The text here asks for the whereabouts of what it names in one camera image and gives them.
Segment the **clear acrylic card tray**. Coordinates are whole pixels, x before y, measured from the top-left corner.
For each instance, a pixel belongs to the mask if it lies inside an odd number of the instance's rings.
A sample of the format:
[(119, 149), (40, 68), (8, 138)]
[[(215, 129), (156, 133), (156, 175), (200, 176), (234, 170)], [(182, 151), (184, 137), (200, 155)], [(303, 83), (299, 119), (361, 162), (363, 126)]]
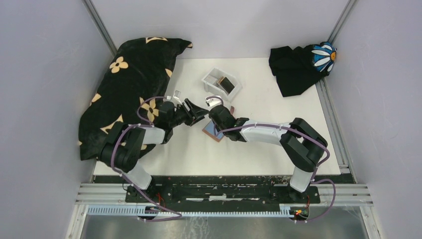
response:
[(228, 102), (232, 102), (243, 89), (242, 84), (234, 76), (216, 67), (212, 68), (201, 81), (206, 92), (218, 95)]

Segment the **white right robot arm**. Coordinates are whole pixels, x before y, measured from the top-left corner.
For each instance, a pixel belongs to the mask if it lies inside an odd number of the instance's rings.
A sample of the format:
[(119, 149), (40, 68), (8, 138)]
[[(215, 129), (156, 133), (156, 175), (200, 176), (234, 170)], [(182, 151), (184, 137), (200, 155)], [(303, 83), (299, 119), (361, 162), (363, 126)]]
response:
[(317, 169), (330, 156), (325, 138), (302, 118), (287, 123), (264, 123), (249, 118), (235, 118), (222, 105), (213, 107), (209, 117), (219, 133), (232, 141), (263, 142), (284, 149), (295, 166), (287, 190), (288, 198), (293, 203), (300, 203), (307, 197), (307, 188)]

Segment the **dark credit card in tray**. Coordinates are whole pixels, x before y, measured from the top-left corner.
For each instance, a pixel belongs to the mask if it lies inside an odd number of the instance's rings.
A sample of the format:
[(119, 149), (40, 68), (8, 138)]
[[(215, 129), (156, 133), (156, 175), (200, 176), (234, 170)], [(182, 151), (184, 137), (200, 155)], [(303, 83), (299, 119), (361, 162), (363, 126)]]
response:
[(235, 85), (225, 76), (220, 77), (217, 83), (227, 92), (227, 94), (230, 94), (235, 88)]

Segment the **black floral pillow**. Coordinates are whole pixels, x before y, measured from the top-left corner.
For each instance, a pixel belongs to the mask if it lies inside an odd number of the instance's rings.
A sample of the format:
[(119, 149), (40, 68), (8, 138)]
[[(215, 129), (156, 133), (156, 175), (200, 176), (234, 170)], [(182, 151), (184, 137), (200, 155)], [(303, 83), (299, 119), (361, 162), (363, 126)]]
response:
[(124, 42), (79, 122), (80, 159), (98, 158), (116, 122), (156, 123), (176, 58), (192, 42), (180, 38), (143, 37)]

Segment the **stack of grey cards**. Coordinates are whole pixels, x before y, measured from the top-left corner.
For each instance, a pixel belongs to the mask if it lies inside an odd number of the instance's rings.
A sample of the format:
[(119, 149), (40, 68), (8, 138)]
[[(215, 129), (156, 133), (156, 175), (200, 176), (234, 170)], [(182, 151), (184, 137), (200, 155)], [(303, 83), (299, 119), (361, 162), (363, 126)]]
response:
[(213, 86), (215, 86), (215, 87), (217, 87), (218, 86), (218, 80), (219, 80), (219, 78), (216, 78), (215, 76), (213, 76), (213, 75), (207, 75), (207, 77), (205, 78), (205, 81), (209, 84), (209, 85), (213, 85)]

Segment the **black cloth with daisy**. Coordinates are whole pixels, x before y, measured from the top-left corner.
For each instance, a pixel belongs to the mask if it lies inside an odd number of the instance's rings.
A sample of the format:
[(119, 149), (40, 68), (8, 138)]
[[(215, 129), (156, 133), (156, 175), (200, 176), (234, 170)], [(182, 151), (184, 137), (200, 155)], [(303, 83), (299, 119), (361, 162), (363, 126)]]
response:
[(283, 97), (299, 96), (331, 73), (336, 55), (330, 42), (283, 46), (270, 50), (269, 67)]

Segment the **tan leather card holder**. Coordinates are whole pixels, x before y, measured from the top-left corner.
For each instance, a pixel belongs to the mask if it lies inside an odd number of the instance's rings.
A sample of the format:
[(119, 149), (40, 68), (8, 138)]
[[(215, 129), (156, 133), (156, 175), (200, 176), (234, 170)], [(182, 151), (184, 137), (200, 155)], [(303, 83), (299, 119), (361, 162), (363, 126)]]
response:
[(203, 132), (217, 142), (224, 138), (223, 129), (232, 128), (236, 122), (233, 116), (234, 107), (216, 106), (209, 111), (210, 122), (203, 128)]

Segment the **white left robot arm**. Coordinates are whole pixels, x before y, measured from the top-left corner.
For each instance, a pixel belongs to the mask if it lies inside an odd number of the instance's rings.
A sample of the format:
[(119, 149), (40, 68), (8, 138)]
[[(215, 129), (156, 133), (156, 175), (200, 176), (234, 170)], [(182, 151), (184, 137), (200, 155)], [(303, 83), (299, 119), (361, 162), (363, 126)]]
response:
[(151, 186), (152, 176), (138, 162), (142, 147), (150, 144), (166, 144), (173, 135), (173, 128), (185, 124), (193, 126), (209, 113), (189, 99), (182, 102), (162, 101), (156, 109), (153, 100), (146, 102), (148, 113), (154, 119), (147, 123), (128, 124), (117, 122), (106, 137), (99, 153), (99, 161), (121, 175), (138, 188), (137, 195), (144, 202), (152, 202), (157, 190)]

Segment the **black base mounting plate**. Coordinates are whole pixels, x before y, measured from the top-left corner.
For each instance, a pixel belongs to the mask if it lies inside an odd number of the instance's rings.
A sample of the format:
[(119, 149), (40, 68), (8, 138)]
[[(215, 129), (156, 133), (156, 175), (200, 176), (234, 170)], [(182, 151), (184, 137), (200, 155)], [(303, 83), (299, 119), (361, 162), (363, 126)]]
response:
[(275, 212), (280, 204), (321, 202), (316, 186), (292, 189), (290, 176), (154, 176), (144, 193), (178, 212)]

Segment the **aluminium rail frame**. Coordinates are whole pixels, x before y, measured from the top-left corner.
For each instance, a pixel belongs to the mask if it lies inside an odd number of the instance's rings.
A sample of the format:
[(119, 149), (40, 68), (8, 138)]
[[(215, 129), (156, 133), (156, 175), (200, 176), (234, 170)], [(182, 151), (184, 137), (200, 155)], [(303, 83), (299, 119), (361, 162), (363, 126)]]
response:
[(381, 238), (373, 200), (365, 184), (355, 182), (348, 166), (339, 175), (317, 175), (303, 193), (288, 187), (289, 175), (278, 176), (155, 176), (150, 199), (118, 176), (97, 175), (83, 183), (66, 233), (78, 239), (88, 214), (176, 217), (292, 217), (293, 209), (358, 207), (371, 239)]

